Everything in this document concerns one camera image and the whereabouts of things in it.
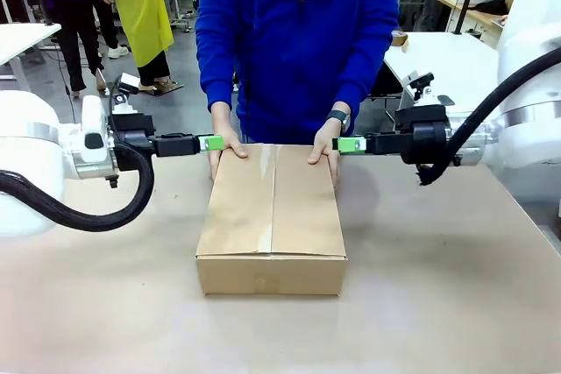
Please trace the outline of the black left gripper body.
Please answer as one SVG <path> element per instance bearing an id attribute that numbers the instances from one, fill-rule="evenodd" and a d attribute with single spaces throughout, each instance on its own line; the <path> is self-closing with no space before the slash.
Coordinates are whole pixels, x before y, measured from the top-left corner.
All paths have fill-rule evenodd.
<path id="1" fill-rule="evenodd" d="M 153 139 L 154 154 L 159 158 L 192 156 L 200 152 L 198 136 L 170 133 Z"/>

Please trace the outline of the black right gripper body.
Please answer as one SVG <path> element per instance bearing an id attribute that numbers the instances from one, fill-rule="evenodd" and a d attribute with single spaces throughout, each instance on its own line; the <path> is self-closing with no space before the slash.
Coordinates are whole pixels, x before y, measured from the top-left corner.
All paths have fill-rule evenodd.
<path id="1" fill-rule="evenodd" d="M 406 149 L 406 136 L 401 133 L 369 133 L 366 135 L 366 153 L 372 155 L 401 154 Z"/>

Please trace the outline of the person's right hand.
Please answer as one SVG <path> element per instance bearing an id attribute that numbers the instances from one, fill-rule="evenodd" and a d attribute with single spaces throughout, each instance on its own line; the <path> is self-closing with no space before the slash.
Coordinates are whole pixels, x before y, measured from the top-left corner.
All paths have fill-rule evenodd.
<path id="1" fill-rule="evenodd" d="M 222 150 L 210 151 L 208 155 L 210 177 L 214 180 L 223 151 L 232 150 L 240 159 L 247 158 L 248 153 L 231 125 L 231 107 L 226 102 L 215 102 L 210 107 L 210 114 L 214 134 L 220 136 L 224 141 Z"/>

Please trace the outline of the person's left hand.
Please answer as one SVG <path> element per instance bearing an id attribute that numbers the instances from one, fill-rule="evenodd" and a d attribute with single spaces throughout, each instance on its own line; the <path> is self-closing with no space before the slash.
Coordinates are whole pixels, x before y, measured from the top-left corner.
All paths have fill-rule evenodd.
<path id="1" fill-rule="evenodd" d="M 333 187 L 337 186 L 339 180 L 340 153 L 333 148 L 332 140 L 339 137 L 341 128 L 342 124 L 339 120 L 335 118 L 328 119 L 316 133 L 313 149 L 308 158 L 310 165 L 317 164 L 322 157 L 327 159 Z"/>

